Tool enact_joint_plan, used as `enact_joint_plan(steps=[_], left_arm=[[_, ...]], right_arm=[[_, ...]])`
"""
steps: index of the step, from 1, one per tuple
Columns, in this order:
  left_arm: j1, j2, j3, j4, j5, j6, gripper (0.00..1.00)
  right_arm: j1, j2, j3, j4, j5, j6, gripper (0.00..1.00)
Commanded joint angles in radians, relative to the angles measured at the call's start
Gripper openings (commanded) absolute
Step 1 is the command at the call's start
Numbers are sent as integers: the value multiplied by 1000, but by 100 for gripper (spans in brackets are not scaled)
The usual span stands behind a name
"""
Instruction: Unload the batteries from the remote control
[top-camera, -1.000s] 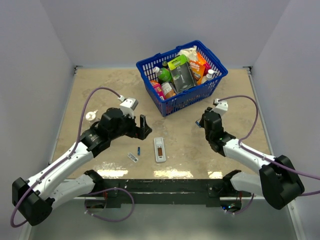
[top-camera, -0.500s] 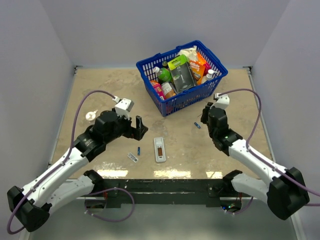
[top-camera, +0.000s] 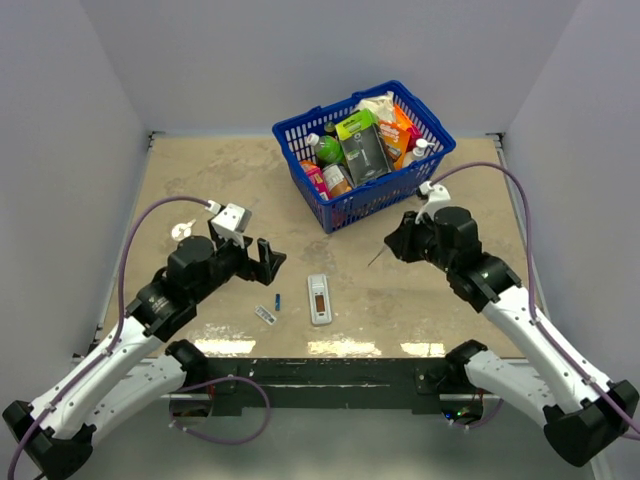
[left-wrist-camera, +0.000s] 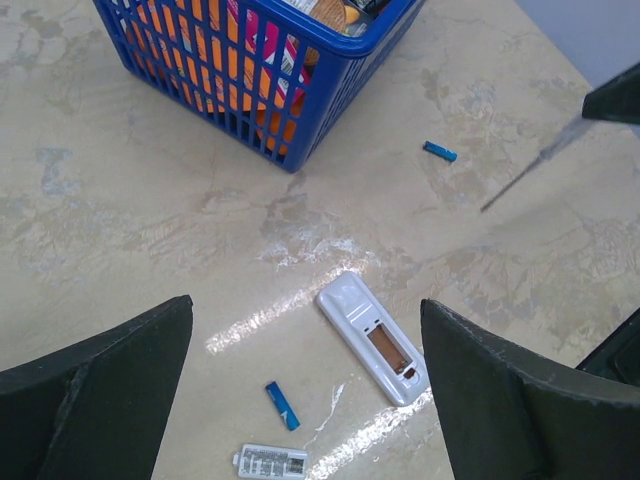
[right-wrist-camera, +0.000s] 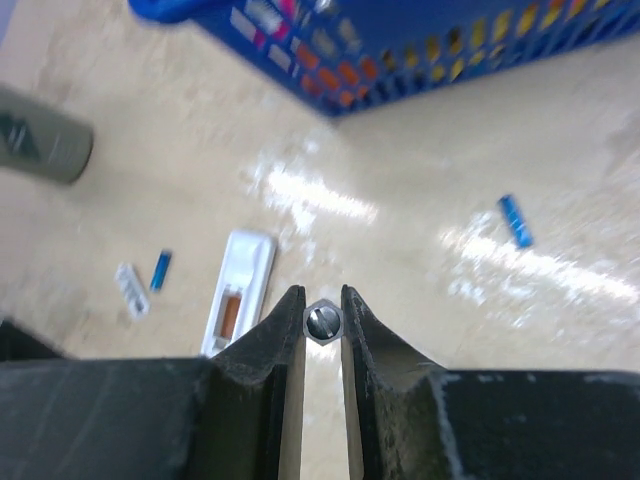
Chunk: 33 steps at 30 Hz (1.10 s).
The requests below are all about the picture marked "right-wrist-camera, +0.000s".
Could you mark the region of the blue battery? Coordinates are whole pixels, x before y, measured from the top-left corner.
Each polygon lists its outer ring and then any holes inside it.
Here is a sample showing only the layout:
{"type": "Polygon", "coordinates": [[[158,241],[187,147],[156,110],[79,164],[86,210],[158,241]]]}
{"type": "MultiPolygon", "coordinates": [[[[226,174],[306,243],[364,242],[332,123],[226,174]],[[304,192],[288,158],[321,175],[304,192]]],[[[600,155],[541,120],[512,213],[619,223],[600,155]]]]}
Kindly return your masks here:
{"type": "Polygon", "coordinates": [[[163,249],[158,257],[155,269],[150,281],[149,290],[151,292],[159,292],[164,285],[166,275],[171,263],[172,251],[163,249]]]}
{"type": "Polygon", "coordinates": [[[516,245],[520,249],[531,247],[534,243],[533,236],[515,198],[504,195],[498,200],[498,205],[516,245]]]}

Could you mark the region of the clear handled screwdriver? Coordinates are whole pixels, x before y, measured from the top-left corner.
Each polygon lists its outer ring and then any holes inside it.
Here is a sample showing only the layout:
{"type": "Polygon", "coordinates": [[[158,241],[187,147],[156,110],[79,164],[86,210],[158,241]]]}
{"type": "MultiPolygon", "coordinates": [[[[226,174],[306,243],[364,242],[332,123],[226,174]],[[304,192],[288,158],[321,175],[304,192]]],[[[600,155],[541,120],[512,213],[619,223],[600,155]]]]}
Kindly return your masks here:
{"type": "Polygon", "coordinates": [[[325,346],[343,335],[342,310],[328,299],[320,299],[303,311],[303,333],[320,346],[325,346]]]}

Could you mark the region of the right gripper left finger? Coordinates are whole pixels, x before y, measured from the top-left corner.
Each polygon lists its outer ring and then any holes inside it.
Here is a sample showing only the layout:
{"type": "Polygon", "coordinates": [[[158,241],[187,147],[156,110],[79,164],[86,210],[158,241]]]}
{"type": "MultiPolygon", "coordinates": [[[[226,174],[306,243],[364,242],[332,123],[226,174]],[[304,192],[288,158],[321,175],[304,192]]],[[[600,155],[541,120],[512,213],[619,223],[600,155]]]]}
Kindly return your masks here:
{"type": "Polygon", "coordinates": [[[296,479],[305,291],[207,359],[1,362],[5,479],[296,479]]]}

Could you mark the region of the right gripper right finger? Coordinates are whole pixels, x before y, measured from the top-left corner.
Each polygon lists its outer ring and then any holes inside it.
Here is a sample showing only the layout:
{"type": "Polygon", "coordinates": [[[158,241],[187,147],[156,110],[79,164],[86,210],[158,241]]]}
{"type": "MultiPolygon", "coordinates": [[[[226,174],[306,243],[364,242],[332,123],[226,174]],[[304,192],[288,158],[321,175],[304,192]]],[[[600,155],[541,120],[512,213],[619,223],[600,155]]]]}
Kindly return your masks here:
{"type": "Polygon", "coordinates": [[[341,291],[354,479],[635,479],[639,377],[447,369],[341,291]]]}

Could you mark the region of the white remote control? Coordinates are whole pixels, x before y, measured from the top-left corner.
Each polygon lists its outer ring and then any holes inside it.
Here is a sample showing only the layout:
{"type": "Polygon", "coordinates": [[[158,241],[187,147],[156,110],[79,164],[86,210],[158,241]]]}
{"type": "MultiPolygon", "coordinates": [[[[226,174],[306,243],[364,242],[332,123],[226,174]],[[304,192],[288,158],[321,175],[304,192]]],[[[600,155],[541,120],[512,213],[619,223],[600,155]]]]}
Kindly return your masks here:
{"type": "Polygon", "coordinates": [[[267,234],[230,233],[200,348],[202,356],[218,355],[259,323],[276,249],[276,240],[267,234]]]}

